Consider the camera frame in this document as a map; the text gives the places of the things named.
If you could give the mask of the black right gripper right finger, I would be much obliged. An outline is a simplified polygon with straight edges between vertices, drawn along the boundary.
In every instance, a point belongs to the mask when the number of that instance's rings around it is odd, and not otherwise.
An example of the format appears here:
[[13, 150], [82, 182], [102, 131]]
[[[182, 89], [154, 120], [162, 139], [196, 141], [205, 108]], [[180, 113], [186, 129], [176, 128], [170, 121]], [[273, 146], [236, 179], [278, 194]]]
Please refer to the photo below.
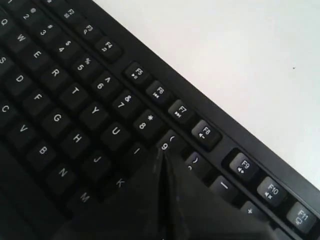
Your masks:
[[268, 223], [209, 190], [175, 152], [163, 154], [169, 219], [175, 240], [276, 240]]

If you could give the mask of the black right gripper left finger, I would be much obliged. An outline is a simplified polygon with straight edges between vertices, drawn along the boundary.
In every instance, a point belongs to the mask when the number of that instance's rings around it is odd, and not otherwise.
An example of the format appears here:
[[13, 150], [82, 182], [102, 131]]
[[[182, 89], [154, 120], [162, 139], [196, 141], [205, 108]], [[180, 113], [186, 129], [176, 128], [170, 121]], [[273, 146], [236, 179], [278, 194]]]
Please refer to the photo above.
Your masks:
[[156, 240], [161, 231], [163, 153], [154, 148], [143, 166], [114, 195], [59, 229], [61, 240]]

